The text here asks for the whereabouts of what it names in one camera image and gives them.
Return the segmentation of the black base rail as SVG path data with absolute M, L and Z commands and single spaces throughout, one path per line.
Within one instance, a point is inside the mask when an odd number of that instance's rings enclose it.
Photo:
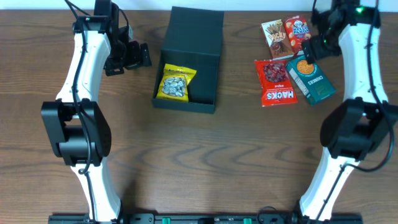
M 49 224 L 93 223 L 88 215 L 51 215 Z M 308 221 L 296 214 L 268 212 L 260 215 L 154 215 L 152 213 L 135 213 L 121 216 L 117 220 L 96 223 L 120 224 L 288 224 L 288 223 L 329 223 L 329 224 L 362 224 L 360 215 L 334 215 L 331 220 Z

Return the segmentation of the yellow Hacks candy bag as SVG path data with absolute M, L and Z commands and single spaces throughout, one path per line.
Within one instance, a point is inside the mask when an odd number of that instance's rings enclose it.
M 187 86 L 195 77 L 196 73 L 197 71 L 191 68 L 166 63 L 156 98 L 188 103 Z

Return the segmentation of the teal Chunkies box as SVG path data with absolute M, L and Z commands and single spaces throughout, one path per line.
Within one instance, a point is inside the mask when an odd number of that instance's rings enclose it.
M 318 104 L 334 95 L 335 88 L 316 63 L 309 64 L 304 55 L 286 65 L 289 75 L 311 105 Z

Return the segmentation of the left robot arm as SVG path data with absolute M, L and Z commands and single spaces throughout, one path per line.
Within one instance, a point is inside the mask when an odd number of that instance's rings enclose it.
M 76 15 L 74 53 L 68 75 L 41 116 L 53 153 L 78 177 L 89 205 L 83 215 L 54 214 L 49 223 L 151 223 L 152 215 L 126 213 L 108 167 L 112 135 L 98 105 L 101 77 L 152 65 L 147 44 L 135 41 L 124 11 L 111 0 L 96 0 L 93 14 Z

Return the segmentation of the black gift box with lid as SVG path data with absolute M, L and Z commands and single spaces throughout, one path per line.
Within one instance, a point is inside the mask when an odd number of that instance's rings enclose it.
M 213 114 L 223 45 L 223 11 L 174 6 L 160 50 L 152 105 L 155 108 Z M 188 85 L 188 103 L 156 98 L 165 64 L 197 71 Z

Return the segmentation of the brown Pocky box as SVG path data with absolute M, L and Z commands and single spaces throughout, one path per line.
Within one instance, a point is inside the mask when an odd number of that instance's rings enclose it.
M 261 24 L 273 60 L 282 60 L 294 55 L 289 37 L 281 19 Z

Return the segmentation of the red Hello Panda box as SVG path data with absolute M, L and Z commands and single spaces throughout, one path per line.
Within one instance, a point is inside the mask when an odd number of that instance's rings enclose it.
M 285 18 L 282 22 L 294 54 L 302 55 L 302 42 L 312 37 L 305 18 L 298 15 Z

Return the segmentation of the red Hacks candy bag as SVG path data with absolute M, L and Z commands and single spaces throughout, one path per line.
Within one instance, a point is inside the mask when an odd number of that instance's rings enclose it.
M 262 106 L 297 103 L 285 60 L 255 60 L 254 64 L 262 87 Z

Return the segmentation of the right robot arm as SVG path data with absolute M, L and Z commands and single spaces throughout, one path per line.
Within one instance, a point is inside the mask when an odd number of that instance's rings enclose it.
M 334 203 L 353 170 L 384 139 L 395 143 L 397 106 L 388 101 L 379 64 L 381 18 L 377 6 L 359 1 L 333 0 L 327 11 L 314 10 L 312 24 L 318 34 L 302 44 L 305 59 L 313 64 L 329 56 L 342 56 L 345 92 L 340 104 L 322 123 L 322 157 L 307 191 L 297 203 L 292 223 L 354 223 L 356 215 L 334 215 Z

